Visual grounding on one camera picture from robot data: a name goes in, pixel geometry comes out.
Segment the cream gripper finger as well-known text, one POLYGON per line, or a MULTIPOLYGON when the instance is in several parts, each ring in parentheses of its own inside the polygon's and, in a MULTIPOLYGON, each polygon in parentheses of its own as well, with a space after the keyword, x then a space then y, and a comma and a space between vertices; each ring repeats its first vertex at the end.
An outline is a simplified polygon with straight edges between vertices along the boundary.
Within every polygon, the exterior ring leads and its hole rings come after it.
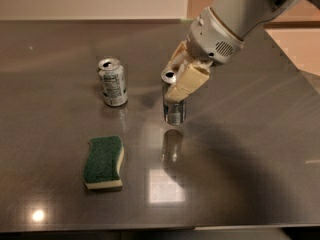
POLYGON ((182 74, 190 63, 190 60, 191 57, 189 56, 186 42, 182 41, 174 51, 163 72, 174 71, 182 74))
POLYGON ((211 63, 193 61, 180 65, 169 63, 165 70, 177 69, 176 80, 165 93, 165 99, 180 102, 204 85, 210 76, 211 63))

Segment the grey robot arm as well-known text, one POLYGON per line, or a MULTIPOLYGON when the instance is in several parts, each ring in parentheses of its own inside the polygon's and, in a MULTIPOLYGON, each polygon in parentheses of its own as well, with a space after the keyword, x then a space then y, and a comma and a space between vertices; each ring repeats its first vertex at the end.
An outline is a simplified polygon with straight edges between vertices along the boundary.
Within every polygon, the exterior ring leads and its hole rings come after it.
MULTIPOLYGON (((227 63, 241 51, 246 36, 277 18, 299 0, 214 0, 192 22, 165 70, 177 72, 165 99, 180 102, 199 89, 210 67, 227 63)), ((320 8, 320 0, 307 0, 320 8)))

